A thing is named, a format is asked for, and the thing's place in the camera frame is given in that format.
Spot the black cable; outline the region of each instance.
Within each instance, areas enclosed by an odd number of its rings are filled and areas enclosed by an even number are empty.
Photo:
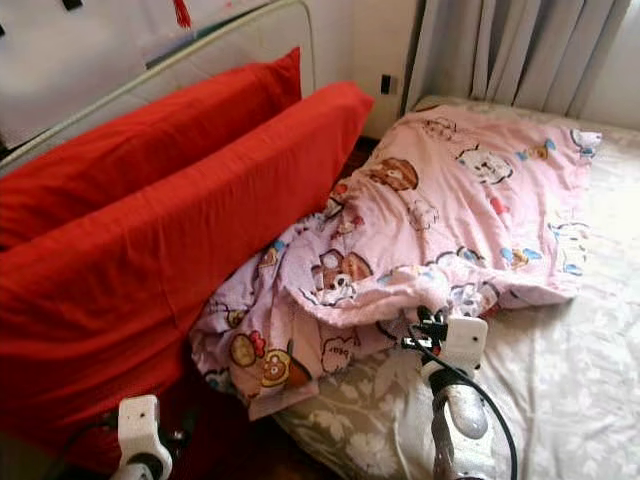
[[[102,428],[102,427],[110,427],[110,426],[111,426],[110,421],[105,420],[103,422],[89,423],[79,428],[75,432],[73,432],[69,436],[69,438],[67,438],[67,441],[64,443],[64,445],[58,452],[58,455],[56,456],[56,458],[54,458],[53,461],[49,464],[49,467],[47,468],[46,472],[42,476],[42,480],[54,480],[56,478],[56,476],[54,475],[57,473],[57,470],[60,467],[60,464],[64,461],[64,457],[67,456],[67,453],[69,453],[69,450],[71,449],[71,447],[73,447],[73,445],[78,440],[80,440],[80,438],[85,433],[87,433],[90,430],[93,430],[94,428]]]
[[[442,368],[445,368],[445,369],[449,370],[456,377],[458,377],[460,380],[462,380],[464,383],[466,383],[467,385],[472,387],[487,402],[487,404],[489,404],[489,407],[491,407],[491,410],[493,411],[493,413],[495,414],[496,418],[498,419],[498,423],[500,423],[500,426],[502,427],[502,431],[504,432],[505,437],[507,437],[507,444],[509,445],[509,455],[511,457],[511,476],[510,476],[510,478],[511,478],[511,480],[517,480],[518,479],[518,454],[516,452],[516,444],[513,441],[513,437],[511,436],[511,431],[509,430],[509,425],[507,425],[507,421],[502,416],[502,413],[500,413],[500,409],[494,403],[494,401],[491,399],[489,394],[487,392],[485,392],[480,385],[478,385],[476,382],[471,380],[467,376],[467,374],[465,372],[463,372],[462,370],[460,370],[458,368],[455,368],[453,365],[450,365],[449,363],[445,362],[444,360],[438,358],[436,355],[433,354],[433,352],[431,352],[427,348],[423,347],[420,344],[420,342],[418,342],[418,339],[416,338],[415,334],[413,333],[413,328],[415,328],[415,327],[416,327],[416,325],[409,325],[409,328],[408,328],[409,336],[413,340],[414,344],[418,346],[420,351],[422,353],[424,353],[427,357],[429,357],[429,360],[433,360],[438,365],[440,365]]]

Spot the red pillow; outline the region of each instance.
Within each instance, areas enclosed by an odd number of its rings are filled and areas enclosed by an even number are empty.
[[[202,161],[0,254],[0,392],[10,392],[0,428],[59,447],[123,396],[174,382],[203,303],[323,207],[371,104],[352,84],[327,87]],[[109,466],[114,440],[92,432],[75,459]]]
[[[0,180],[0,249],[98,210],[300,100],[300,49],[217,75],[113,120]]]

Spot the pink blanket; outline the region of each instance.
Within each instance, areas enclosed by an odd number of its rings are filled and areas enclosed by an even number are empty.
[[[582,196],[599,141],[448,106],[405,116],[322,214],[211,297],[194,361],[258,418],[394,346],[400,309],[479,316],[566,301],[586,260]]]

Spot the mattress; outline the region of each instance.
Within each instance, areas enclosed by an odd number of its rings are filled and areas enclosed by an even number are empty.
[[[599,130],[584,283],[571,302],[489,318],[476,379],[511,427],[520,478],[640,477],[640,133],[504,106],[428,97],[499,118]],[[431,478],[432,395],[419,356],[378,353],[320,380],[319,395],[276,415],[297,443],[344,478]],[[494,422],[496,478],[508,478]]]

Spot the white headboard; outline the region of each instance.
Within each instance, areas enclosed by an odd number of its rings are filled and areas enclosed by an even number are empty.
[[[302,50],[302,94],[315,90],[311,19],[301,0],[282,0],[226,25],[23,145],[0,162],[0,177],[67,140],[175,90],[250,62]]]

